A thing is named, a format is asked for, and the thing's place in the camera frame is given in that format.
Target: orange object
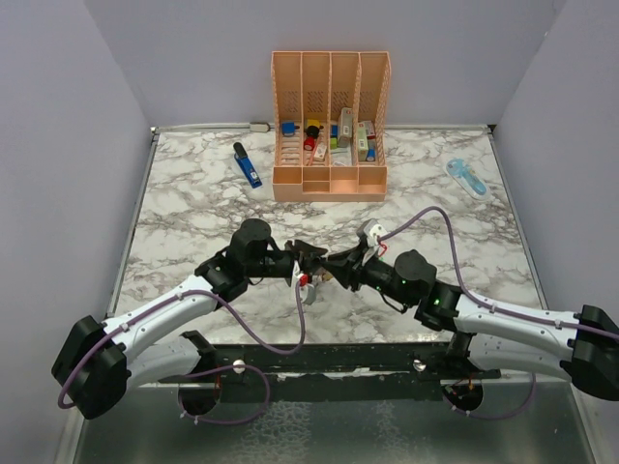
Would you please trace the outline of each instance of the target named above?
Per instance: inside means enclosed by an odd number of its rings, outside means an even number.
[[[271,77],[276,127],[280,121],[294,121],[295,126],[304,128],[308,120],[323,127],[309,150],[305,150],[302,130],[296,130],[292,137],[276,131],[275,199],[383,201],[387,192],[383,134],[391,83],[389,53],[275,51]],[[331,144],[326,137],[345,107],[353,110],[353,165],[332,165]],[[373,122],[374,161],[358,160],[356,128],[360,121]],[[315,157],[320,143],[326,147],[323,160]]]

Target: gray wall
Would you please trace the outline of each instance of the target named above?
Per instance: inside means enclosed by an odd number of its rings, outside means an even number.
[[[0,10],[0,461],[34,464],[66,418],[51,365],[103,315],[150,133],[81,1]]]
[[[386,49],[392,123],[497,123],[564,0],[85,0],[151,125],[272,120],[270,52]]]
[[[619,2],[568,0],[496,132],[549,305],[619,321]],[[599,407],[619,456],[619,407]]]

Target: marble table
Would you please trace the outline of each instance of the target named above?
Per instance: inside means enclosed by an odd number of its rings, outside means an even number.
[[[263,187],[252,189],[238,169],[232,144],[244,144]],[[383,203],[276,203],[272,170],[274,133],[241,130],[168,132],[157,151],[134,230],[116,313],[122,314],[161,295],[228,244],[246,218],[263,218],[283,246],[303,239],[331,251],[356,244],[355,230],[377,218],[393,230],[429,205],[444,208],[455,227],[457,250],[469,288],[494,299],[541,307],[516,220],[486,130],[388,130],[385,149],[388,193]],[[463,158],[485,179],[492,198],[471,198],[443,170]],[[387,262],[416,248],[438,268],[438,277],[455,283],[443,219],[430,214],[389,242]],[[289,288],[265,279],[233,304],[250,326],[271,343],[296,343],[299,321]],[[447,340],[400,315],[364,288],[352,293],[334,280],[321,284],[317,300],[305,308],[309,343]],[[252,342],[221,310],[180,328],[199,330],[213,343]]]

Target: cable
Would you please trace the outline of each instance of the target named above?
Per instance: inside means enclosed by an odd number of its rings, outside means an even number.
[[[477,298],[464,285],[464,280],[462,279],[462,273],[461,273],[461,270],[460,270],[460,265],[459,265],[459,263],[457,261],[456,239],[454,238],[454,230],[452,228],[452,222],[450,221],[449,217],[447,216],[447,213],[445,213],[445,211],[442,208],[439,208],[438,206],[428,206],[427,208],[424,208],[422,211],[417,213],[414,217],[409,219],[407,222],[405,222],[403,225],[398,227],[393,232],[390,232],[389,234],[387,234],[387,235],[385,235],[383,237],[380,237],[379,238],[379,242],[384,242],[385,240],[389,240],[392,237],[395,237],[402,230],[410,227],[413,223],[415,223],[421,217],[425,216],[430,211],[437,212],[438,214],[440,214],[445,219],[445,224],[447,225],[447,233],[449,234],[449,243],[450,243],[450,247],[452,249],[452,258],[453,258],[453,261],[454,261],[454,270],[456,271],[457,283],[460,286],[460,288],[462,290],[462,293],[464,293],[464,295],[466,295],[471,301],[473,301],[474,303],[476,303],[477,305],[479,305],[481,307],[484,307],[486,309],[492,309],[492,310],[494,310],[494,311],[496,311],[496,312],[498,312],[500,314],[505,314],[506,316],[515,317],[516,319],[520,319],[520,320],[524,320],[524,321],[528,321],[528,322],[534,322],[534,323],[537,323],[537,324],[542,324],[542,325],[545,325],[545,326],[551,326],[551,327],[555,327],[555,328],[557,326],[558,326],[558,328],[567,327],[568,329],[575,329],[577,331],[589,332],[591,334],[597,334],[597,335],[601,335],[601,336],[605,336],[605,337],[611,338],[611,339],[613,339],[615,341],[619,341],[619,334],[616,334],[616,333],[612,333],[612,332],[608,332],[608,331],[603,331],[601,329],[596,329],[595,327],[585,326],[584,324],[578,324],[578,323],[572,323],[572,322],[563,322],[563,321],[554,321],[554,320],[545,319],[545,318],[542,318],[542,317],[529,316],[528,314],[521,314],[521,313],[519,313],[517,311],[512,311],[512,310],[506,309],[504,307],[494,306],[492,304],[489,304],[489,303],[484,302],[484,301],[480,300],[479,298]]]
[[[208,292],[206,290],[188,290],[188,291],[186,291],[186,292],[181,294],[181,299],[186,298],[186,297],[190,297],[192,295],[202,295],[202,296],[205,296],[205,297],[212,298],[213,300],[218,302],[220,305],[225,307],[230,312],[230,314],[232,314],[232,317],[234,317],[236,319],[236,321],[241,325],[241,327],[245,330],[245,332],[247,332],[248,335],[251,338],[253,338],[255,341],[257,341],[262,347],[266,348],[267,350],[269,350],[272,353],[275,353],[277,355],[288,356],[288,355],[294,355],[295,353],[299,352],[299,350],[301,350],[301,348],[303,347],[303,343],[306,340],[306,319],[305,319],[305,316],[303,315],[303,304],[301,303],[301,280],[297,280],[297,284],[295,286],[294,293],[295,293],[295,297],[296,297],[296,300],[297,300],[297,310],[299,311],[299,322],[300,322],[300,325],[301,325],[301,336],[299,338],[299,343],[295,347],[290,349],[290,350],[281,350],[279,348],[276,348],[275,346],[269,345],[267,342],[262,340],[262,338],[260,338],[250,328],[250,326],[247,325],[247,323],[243,320],[243,318],[236,311],[236,309],[234,309],[230,305],[229,302],[227,302],[226,300],[224,300],[222,297],[220,297],[219,295],[217,295],[215,293]],[[74,370],[71,371],[71,374],[69,374],[69,377],[67,378],[67,380],[65,381],[64,385],[62,386],[62,389],[60,390],[60,394],[58,395],[58,407],[60,409],[71,409],[71,408],[73,408],[75,403],[65,403],[65,396],[69,392],[69,388],[71,387],[71,385],[74,382],[75,378],[77,377],[77,375],[79,374],[81,369],[84,367],[84,365],[86,365],[86,363],[88,363],[88,361],[93,357],[93,355],[95,353],[97,353],[97,351],[99,351],[99,349],[101,349],[103,346],[105,346],[106,343],[109,340],[111,340],[114,336],[120,334],[123,331],[123,327],[128,329],[129,327],[137,324],[139,321],[141,321],[145,317],[150,316],[154,312],[156,312],[156,311],[160,310],[161,308],[166,307],[169,304],[174,303],[174,302],[176,302],[178,300],[179,300],[179,297],[177,295],[175,295],[175,296],[170,297],[170,298],[168,298],[166,300],[163,300],[162,302],[159,302],[159,303],[155,304],[152,307],[149,307],[147,310],[145,310],[141,314],[138,314],[133,319],[130,319],[129,321],[127,321],[126,325],[123,325],[123,326],[120,326],[120,327],[114,329],[112,332],[108,333],[101,340],[99,340],[97,343],[95,343],[95,345],[90,350],[88,350],[88,352],[84,355],[84,357],[81,360],[79,360],[77,365],[74,367]]]
[[[258,369],[257,367],[255,367],[253,365],[248,365],[248,364],[224,365],[222,367],[217,367],[215,369],[205,370],[203,372],[196,372],[194,374],[188,374],[188,375],[185,375],[184,377],[186,379],[195,379],[197,377],[203,377],[205,375],[218,374],[218,373],[224,372],[226,370],[238,369],[238,368],[243,368],[243,367],[245,369],[252,370],[256,374],[258,374],[260,376],[260,378],[262,379],[262,381],[264,382],[264,390],[265,390],[265,392],[264,392],[264,401],[262,402],[262,405],[258,408],[257,411],[255,411],[254,413],[250,414],[246,418],[242,418],[242,419],[235,419],[235,420],[207,419],[204,416],[192,416],[191,414],[189,414],[185,410],[185,406],[183,405],[183,401],[181,399],[179,399],[179,406],[183,410],[183,414],[181,414],[181,419],[184,416],[187,416],[187,417],[193,419],[196,425],[197,425],[197,423],[199,421],[200,422],[206,422],[206,423],[213,423],[215,425],[241,425],[241,424],[244,424],[244,423],[251,422],[254,419],[257,419],[260,416],[262,416],[264,413],[266,413],[267,408],[269,407],[269,400],[271,399],[271,386],[269,385],[269,379],[264,374],[264,372],[262,372],[260,369]]]
[[[535,398],[536,391],[537,391],[537,378],[534,373],[531,373],[531,390],[529,391],[529,394],[527,395],[524,402],[520,406],[515,408],[513,411],[510,411],[509,413],[505,413],[505,414],[500,414],[498,416],[487,416],[485,414],[479,414],[479,413],[474,413],[471,411],[464,411],[462,409],[459,409],[454,404],[452,404],[452,402],[448,399],[445,393],[443,393],[443,400],[452,407],[452,411],[454,411],[455,413],[461,414],[463,416],[466,416],[467,418],[479,419],[481,421],[502,421],[504,419],[514,418],[515,416],[524,412],[533,402],[533,398]]]

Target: blue and white tool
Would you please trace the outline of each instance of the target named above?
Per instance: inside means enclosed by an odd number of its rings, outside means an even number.
[[[464,159],[451,159],[445,165],[445,169],[476,200],[488,200],[491,197],[487,184]]]
[[[245,151],[243,144],[241,144],[241,142],[236,142],[232,146],[234,147],[234,159],[236,159],[243,174],[245,174],[245,177],[250,182],[251,187],[255,189],[256,187],[262,186],[262,181],[260,181],[258,173],[255,172],[250,157],[248,157],[248,152]]]

